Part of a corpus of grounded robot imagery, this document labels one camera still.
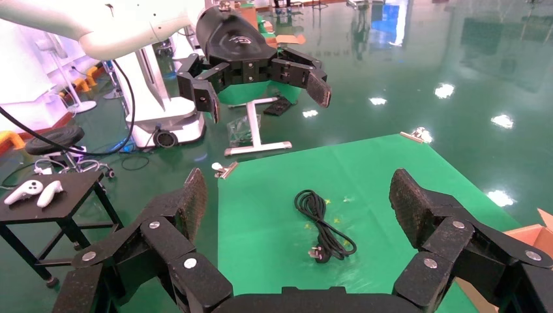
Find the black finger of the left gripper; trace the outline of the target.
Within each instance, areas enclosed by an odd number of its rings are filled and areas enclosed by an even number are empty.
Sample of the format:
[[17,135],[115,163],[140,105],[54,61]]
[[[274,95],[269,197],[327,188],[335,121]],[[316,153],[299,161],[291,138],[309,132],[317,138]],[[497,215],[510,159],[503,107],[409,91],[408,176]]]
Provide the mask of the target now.
[[323,63],[305,53],[283,48],[270,60],[270,80],[305,89],[312,100],[322,108],[331,102],[331,86]]
[[207,112],[212,120],[220,120],[218,94],[230,86],[230,64],[212,65],[205,56],[196,53],[179,59],[177,70],[179,95],[194,103],[199,112]]

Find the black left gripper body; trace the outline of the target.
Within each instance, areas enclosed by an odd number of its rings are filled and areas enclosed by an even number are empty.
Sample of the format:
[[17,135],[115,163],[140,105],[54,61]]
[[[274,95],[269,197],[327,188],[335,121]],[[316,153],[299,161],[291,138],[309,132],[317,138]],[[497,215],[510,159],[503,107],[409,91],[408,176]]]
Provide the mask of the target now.
[[200,15],[196,36],[211,65],[207,80],[214,86],[266,82],[277,49],[242,15],[211,7]]

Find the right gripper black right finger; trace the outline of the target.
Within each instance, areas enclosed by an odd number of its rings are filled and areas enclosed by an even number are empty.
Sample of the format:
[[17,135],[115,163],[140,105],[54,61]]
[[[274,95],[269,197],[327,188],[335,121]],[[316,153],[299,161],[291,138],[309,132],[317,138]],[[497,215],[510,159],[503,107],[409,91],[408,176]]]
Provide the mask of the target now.
[[544,251],[479,222],[403,168],[391,178],[389,201],[417,250],[393,285],[395,296],[435,312],[459,278],[500,312],[552,311],[552,258]]

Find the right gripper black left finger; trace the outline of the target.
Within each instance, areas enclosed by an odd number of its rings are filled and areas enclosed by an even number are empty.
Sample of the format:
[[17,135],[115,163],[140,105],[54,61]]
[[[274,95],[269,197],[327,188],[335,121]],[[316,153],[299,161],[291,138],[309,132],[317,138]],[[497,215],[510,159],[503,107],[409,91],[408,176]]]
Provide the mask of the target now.
[[213,312],[233,295],[228,279],[197,251],[207,186],[194,168],[183,187],[154,197],[128,226],[72,260],[54,312],[117,312],[157,279],[182,312]]

